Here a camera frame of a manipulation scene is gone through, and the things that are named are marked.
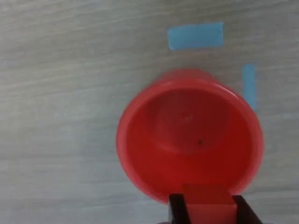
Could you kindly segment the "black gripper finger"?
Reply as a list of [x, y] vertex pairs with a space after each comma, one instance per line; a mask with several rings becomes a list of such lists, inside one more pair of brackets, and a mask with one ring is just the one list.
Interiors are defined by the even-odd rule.
[[190, 218], [182, 194], [170, 194], [168, 200], [170, 224], [190, 224]]
[[242, 196], [234, 195], [233, 199], [237, 205], [237, 224], [263, 224]]

